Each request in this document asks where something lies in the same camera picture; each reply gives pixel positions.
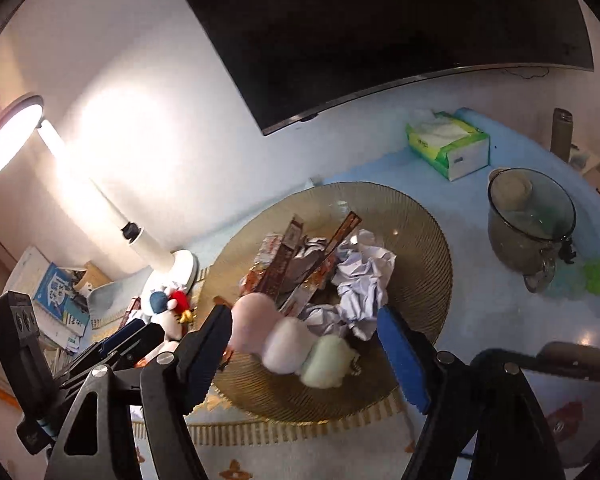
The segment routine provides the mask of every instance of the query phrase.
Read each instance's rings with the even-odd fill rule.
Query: white crumpled paper
[[[364,229],[340,244],[336,254],[341,263],[331,279],[338,287],[340,304],[307,308],[304,322],[312,332],[343,336],[347,327],[357,338],[371,339],[378,310],[388,301],[386,286],[395,265],[395,254],[381,245]]]

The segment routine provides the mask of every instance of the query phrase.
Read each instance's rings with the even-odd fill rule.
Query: glass pitcher
[[[493,252],[523,275],[530,292],[541,292],[554,278],[556,258],[570,264],[576,255],[571,198],[552,178],[525,168],[492,171],[487,194]]]

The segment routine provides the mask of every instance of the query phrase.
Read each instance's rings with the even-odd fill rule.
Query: desk lamp
[[[44,118],[42,97],[26,94],[7,106],[0,115],[0,170],[20,151],[33,130],[38,131],[58,161],[66,163],[71,159],[64,141],[49,120]],[[71,160],[71,165],[75,167],[76,161]],[[83,176],[85,182],[104,198],[111,212],[112,223],[120,229],[129,246],[154,270],[141,295],[144,313],[153,313],[149,305],[152,290],[172,283],[188,290],[198,270],[196,257],[187,250],[170,253],[162,248],[144,228],[129,221],[93,180],[87,175]]]

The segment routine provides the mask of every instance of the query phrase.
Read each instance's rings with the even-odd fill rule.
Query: metal bolt
[[[93,370],[91,370],[91,375],[94,377],[102,377],[107,373],[106,365],[98,365],[94,366]]]
[[[159,365],[168,365],[173,361],[173,354],[171,352],[162,352],[155,360]]]
[[[517,375],[520,373],[520,367],[515,363],[504,363],[504,371],[510,375]]]
[[[451,352],[442,350],[436,354],[436,359],[438,359],[438,361],[440,361],[443,365],[449,365],[456,360],[456,357]]]

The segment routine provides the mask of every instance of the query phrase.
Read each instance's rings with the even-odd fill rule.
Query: thermos
[[[554,108],[554,122],[551,127],[551,152],[569,163],[573,116],[568,110]]]

